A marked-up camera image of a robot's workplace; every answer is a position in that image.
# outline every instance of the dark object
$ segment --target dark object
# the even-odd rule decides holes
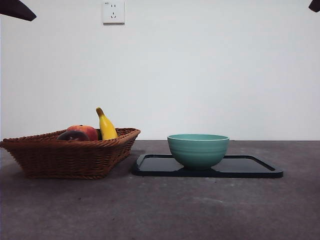
[[[312,0],[312,2],[309,5],[309,9],[311,9],[314,12],[320,11],[320,0]]]
[[[64,140],[64,141],[90,141],[87,134],[85,134],[83,131],[65,131],[64,133],[60,134],[57,138],[57,140]]]
[[[96,132],[98,133],[98,140],[101,141],[102,140],[102,135],[101,135],[100,129],[97,129]]]
[[[143,154],[132,166],[132,174],[160,177],[281,178],[283,171],[249,155],[225,155],[209,170],[189,170],[172,155]]]
[[[131,152],[140,130],[116,128],[118,137],[104,141],[58,141],[65,130],[5,138],[6,149],[27,178],[102,179]]]
[[[0,0],[0,14],[32,21],[37,16],[19,0]]]

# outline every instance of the bowl rim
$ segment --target bowl rim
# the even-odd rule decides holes
[[[181,139],[176,138],[176,136],[180,135],[202,135],[202,136],[215,136],[215,137],[223,137],[222,139]],[[229,137],[217,134],[207,134],[207,133],[179,133],[179,134],[172,134],[167,136],[167,139],[174,139],[174,140],[181,140],[181,141],[195,141],[195,142],[215,142],[215,141],[224,141],[230,140]]]

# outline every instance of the black tray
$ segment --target black tray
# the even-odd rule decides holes
[[[281,178],[282,169],[250,155],[225,155],[208,170],[189,170],[172,155],[143,154],[133,164],[137,176],[203,177],[203,178]]]

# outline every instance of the white wall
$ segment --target white wall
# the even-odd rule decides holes
[[[310,0],[24,0],[1,16],[1,139],[98,127],[320,140],[320,13]]]

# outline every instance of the basket rim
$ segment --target basket rim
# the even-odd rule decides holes
[[[116,138],[108,139],[108,140],[89,140],[89,141],[78,141],[78,140],[56,140],[56,139],[41,139],[41,137],[50,137],[54,135],[59,135],[65,132],[67,129],[58,130],[54,132],[48,132],[44,134],[38,135],[29,135],[29,136],[22,136],[22,137],[11,137],[11,138],[4,138],[0,142],[0,147],[4,147],[6,144],[25,144],[25,145],[32,145],[32,144],[43,144],[43,145],[55,145],[55,146],[113,146],[118,144],[123,144],[130,139],[136,138],[138,134],[141,132],[139,129],[133,127],[116,127],[116,130],[131,130],[130,132],[120,135]]]

